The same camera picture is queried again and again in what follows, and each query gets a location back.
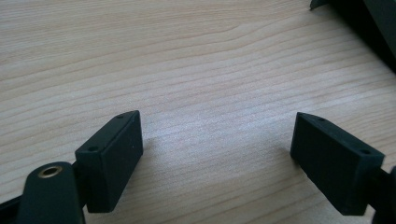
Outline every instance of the light wood surface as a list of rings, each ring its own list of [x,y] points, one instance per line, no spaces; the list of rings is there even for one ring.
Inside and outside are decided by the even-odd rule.
[[[145,153],[88,223],[370,223],[290,158],[297,111],[396,165],[396,76],[309,0],[0,2],[0,202],[119,113]]]

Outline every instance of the small hole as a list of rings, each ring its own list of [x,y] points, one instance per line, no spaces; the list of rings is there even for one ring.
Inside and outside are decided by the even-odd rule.
[[[361,153],[363,153],[363,154],[370,154],[370,151],[369,151],[369,150],[366,150],[366,149],[364,149],[364,150],[361,150]]]
[[[50,178],[53,177],[57,174],[59,174],[62,171],[62,166],[51,166],[49,168],[46,168],[38,174],[38,177],[40,178]]]
[[[99,147],[89,147],[88,150],[89,151],[97,151],[97,150],[99,150]]]

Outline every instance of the wood grain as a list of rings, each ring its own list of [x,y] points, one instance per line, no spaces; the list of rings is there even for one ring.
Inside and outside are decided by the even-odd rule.
[[[370,223],[342,217],[290,159],[297,111],[396,165],[396,78],[307,0],[0,2],[0,202],[113,116],[145,154],[88,223]]]

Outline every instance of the black object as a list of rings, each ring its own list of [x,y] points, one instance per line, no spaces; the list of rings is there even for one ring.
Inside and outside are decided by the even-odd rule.
[[[312,0],[310,7],[314,9],[328,3],[396,73],[396,1]]]
[[[341,214],[362,216],[370,204],[373,223],[396,223],[396,167],[381,170],[381,152],[326,119],[297,113],[290,155]]]
[[[30,173],[22,196],[0,204],[0,223],[85,223],[113,211],[143,154],[139,111],[120,114],[76,151],[76,162],[54,162]]]

